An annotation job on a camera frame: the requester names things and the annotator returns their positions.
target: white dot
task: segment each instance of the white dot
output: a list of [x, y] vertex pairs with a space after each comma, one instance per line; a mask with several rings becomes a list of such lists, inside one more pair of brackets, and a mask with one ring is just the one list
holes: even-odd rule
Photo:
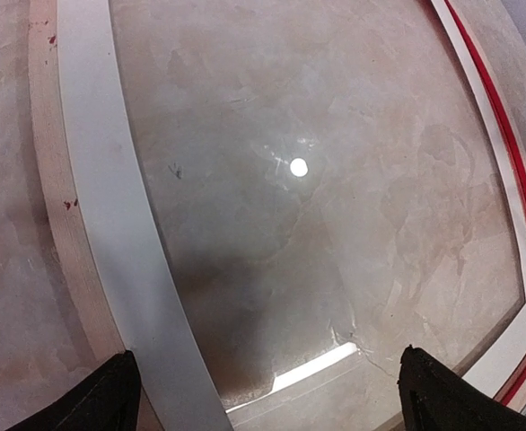
[[307, 175], [307, 172], [309, 171], [309, 168], [307, 167], [307, 162], [300, 158], [293, 159], [289, 167], [291, 168], [291, 173], [295, 177], [299, 178]]

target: red stripe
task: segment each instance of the red stripe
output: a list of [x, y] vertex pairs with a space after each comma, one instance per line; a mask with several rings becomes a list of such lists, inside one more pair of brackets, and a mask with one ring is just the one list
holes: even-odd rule
[[[462, 38], [464, 39], [467, 45], [467, 48], [469, 49], [470, 55], [472, 56], [475, 66], [478, 69], [478, 73], [480, 74], [482, 83], [485, 86], [485, 89], [487, 90], [488, 99], [490, 100], [490, 104], [493, 107], [493, 110], [495, 111], [496, 120], [498, 122], [498, 127], [500, 127], [501, 134], [504, 139], [504, 143], [506, 144], [506, 150], [508, 151], [508, 154], [510, 155], [511, 162], [512, 162], [513, 169], [514, 169], [514, 174], [516, 176], [516, 179], [518, 181], [518, 184], [521, 190], [522, 207], [524, 208], [524, 212], [526, 215], [526, 168], [524, 166], [524, 162], [521, 157], [521, 152], [516, 142], [516, 137], [514, 136], [513, 128], [511, 127], [510, 120], [508, 119], [508, 115], [506, 114], [506, 111], [504, 110], [504, 106], [502, 104], [498, 91], [496, 90], [495, 84], [490, 74], [488, 73], [485, 63], [480, 57], [480, 54], [478, 53], [477, 47], [472, 42], [472, 39], [470, 38], [464, 26], [462, 25], [462, 22], [460, 21], [459, 16], [456, 14], [454, 9], [452, 8], [450, 1], [449, 0], [444, 0], [444, 1], [447, 4], [449, 10], [451, 11], [452, 18], [454, 18], [454, 21], [456, 22], [457, 27], [459, 28], [460, 34], [462, 35]], [[521, 385], [524, 383], [525, 379], [526, 379], [526, 356], [523, 358], [523, 360], [521, 361], [521, 363], [519, 364], [519, 366], [517, 367], [513, 375], [509, 378], [509, 381], [504, 385], [506, 391], [501, 400], [503, 404], [508, 404], [508, 402], [513, 398], [514, 394], [519, 390]]]

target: black object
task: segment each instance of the black object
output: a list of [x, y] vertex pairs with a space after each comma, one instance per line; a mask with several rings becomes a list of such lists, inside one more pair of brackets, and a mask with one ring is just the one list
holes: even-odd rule
[[136, 359], [126, 351], [7, 431], [136, 431], [140, 392]]
[[526, 417], [477, 391], [422, 348], [407, 347], [400, 363], [407, 431], [526, 431]]

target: red paint mark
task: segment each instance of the red paint mark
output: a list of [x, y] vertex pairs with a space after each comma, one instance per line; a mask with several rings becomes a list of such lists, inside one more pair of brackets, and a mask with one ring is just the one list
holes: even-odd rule
[[[451, 12], [452, 18], [456, 22], [457, 27], [459, 28], [460, 34], [462, 35], [462, 38], [464, 39], [467, 48], [469, 49], [470, 55], [472, 56], [475, 66], [478, 69], [483, 85], [487, 90], [488, 99], [493, 107], [493, 110], [495, 111], [498, 127], [500, 127], [501, 134], [503, 135], [504, 142], [506, 143], [506, 149], [511, 157], [514, 172], [517, 176], [517, 180], [521, 188], [522, 205], [526, 213], [526, 167], [522, 160], [522, 155], [518, 147], [518, 143], [516, 142], [516, 137], [514, 136], [510, 120], [508, 119], [506, 111], [504, 110], [504, 105], [495, 87], [495, 83], [493, 82], [490, 74], [488, 73], [487, 67], [485, 66], [485, 63], [481, 58], [477, 47], [470, 38], [467, 30], [464, 28], [464, 25], [462, 24], [462, 21], [460, 20], [459, 16], [452, 8], [450, 1], [445, 0], [445, 3], [448, 6], [449, 11]], [[509, 380], [506, 382], [503, 389], [498, 394], [496, 394], [496, 397], [498, 398], [499, 396], [502, 396], [501, 402], [504, 405], [508, 404], [525, 380], [526, 356], [523, 358], [513, 375], [511, 375]]]

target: marble floor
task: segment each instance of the marble floor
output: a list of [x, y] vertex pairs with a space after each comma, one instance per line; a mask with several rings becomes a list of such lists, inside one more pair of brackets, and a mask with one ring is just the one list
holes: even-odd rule
[[224, 406], [357, 346], [234, 410], [236, 429], [384, 429], [407, 345], [462, 372], [520, 309], [494, 156], [430, 5], [111, 9], [156, 222]]

